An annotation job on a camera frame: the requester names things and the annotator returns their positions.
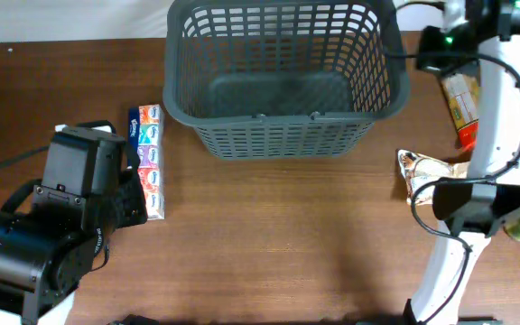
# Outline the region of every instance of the orange box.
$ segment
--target orange box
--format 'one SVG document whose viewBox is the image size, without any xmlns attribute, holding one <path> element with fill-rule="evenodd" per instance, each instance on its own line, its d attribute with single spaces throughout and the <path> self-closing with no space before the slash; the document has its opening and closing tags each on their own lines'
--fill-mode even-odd
<svg viewBox="0 0 520 325">
<path fill-rule="evenodd" d="M 459 134 L 460 144 L 464 150 L 472 150 L 478 131 L 478 79 L 455 74 L 444 79 L 441 84 L 449 102 L 450 115 Z"/>
<path fill-rule="evenodd" d="M 137 170 L 144 191 L 160 191 L 160 170 L 157 168 L 145 168 Z"/>
<path fill-rule="evenodd" d="M 147 105 L 139 107 L 140 125 L 160 124 L 160 112 L 162 109 L 159 105 Z"/>
</svg>

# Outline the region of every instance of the white wall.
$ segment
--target white wall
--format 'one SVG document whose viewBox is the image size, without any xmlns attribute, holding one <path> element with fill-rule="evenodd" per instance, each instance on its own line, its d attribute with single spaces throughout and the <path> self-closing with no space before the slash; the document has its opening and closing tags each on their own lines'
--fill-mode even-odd
<svg viewBox="0 0 520 325">
<path fill-rule="evenodd" d="M 172 2 L 0 0 L 0 42 L 165 37 L 166 17 Z M 404 31 L 421 30 L 427 23 L 439 25 L 440 21 L 439 12 L 430 7 L 413 6 L 399 14 Z"/>
</svg>

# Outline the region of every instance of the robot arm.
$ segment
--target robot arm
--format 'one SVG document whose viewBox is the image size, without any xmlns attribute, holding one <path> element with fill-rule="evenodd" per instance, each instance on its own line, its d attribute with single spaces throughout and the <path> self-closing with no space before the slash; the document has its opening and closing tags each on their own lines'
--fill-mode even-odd
<svg viewBox="0 0 520 325">
<path fill-rule="evenodd" d="M 132 169 L 120 171 L 124 151 Z M 138 165 L 121 136 L 86 127 L 53 136 L 43 178 L 0 210 L 0 323 L 65 322 L 109 236 L 147 220 Z M 30 194 L 30 213 L 16 213 Z"/>
<path fill-rule="evenodd" d="M 450 50 L 478 51 L 508 63 L 520 74 L 520 1 L 448 1 L 444 22 L 440 37 L 442 44 L 447 38 L 452 40 Z M 428 40 L 434 41 L 435 30 L 429 28 L 425 32 L 431 36 L 425 38 L 425 43 L 422 41 L 421 49 L 434 51 Z M 458 49 L 455 49 L 456 39 L 463 42 Z M 418 67 L 449 73 L 463 63 L 421 60 Z M 482 60 L 480 67 L 480 119 L 470 178 L 499 171 L 513 159 L 520 145 L 520 90 L 515 87 L 515 79 L 495 63 Z M 497 194 L 500 190 L 507 194 Z M 499 201 L 506 205 L 501 207 Z M 414 321 L 427 320 L 450 298 L 426 324 L 457 324 L 460 300 L 478 257 L 506 222 L 520 219 L 520 161 L 500 176 L 497 184 L 474 184 L 462 189 L 437 186 L 433 209 L 440 220 L 439 230 L 464 239 L 472 252 L 460 279 L 461 266 L 467 258 L 464 247 L 457 241 L 438 237 L 421 287 L 410 301 L 409 312 Z M 458 290 L 450 297 L 459 280 Z"/>
</svg>

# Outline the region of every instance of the wood grain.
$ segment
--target wood grain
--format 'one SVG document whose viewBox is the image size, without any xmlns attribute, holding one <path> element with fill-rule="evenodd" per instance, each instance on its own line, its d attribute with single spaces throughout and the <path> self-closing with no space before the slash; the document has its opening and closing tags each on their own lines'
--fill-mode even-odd
<svg viewBox="0 0 520 325">
<path fill-rule="evenodd" d="M 164 48 L 165 40 L 0 44 L 0 160 L 47 144 L 56 124 L 109 119 L 125 130 L 129 107 L 162 102 Z M 83 279 L 68 324 L 130 313 L 205 322 L 402 312 L 434 238 L 404 203 L 395 152 L 460 156 L 435 79 L 412 71 L 411 81 L 403 112 L 338 159 L 224 162 L 169 118 L 166 220 L 114 234 L 110 263 Z M 44 163 L 41 154 L 0 172 L 0 205 L 41 177 Z M 434 225 L 430 209 L 422 214 Z M 520 244 L 494 238 L 460 314 L 520 324 Z"/>
</svg>

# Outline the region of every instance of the gray plastic basket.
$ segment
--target gray plastic basket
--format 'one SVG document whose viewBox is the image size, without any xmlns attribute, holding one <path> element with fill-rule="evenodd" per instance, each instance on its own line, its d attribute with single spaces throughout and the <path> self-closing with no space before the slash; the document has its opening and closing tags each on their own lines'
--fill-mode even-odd
<svg viewBox="0 0 520 325">
<path fill-rule="evenodd" d="M 217 157 L 335 156 L 410 84 L 392 0 L 176 0 L 163 100 Z"/>
</svg>

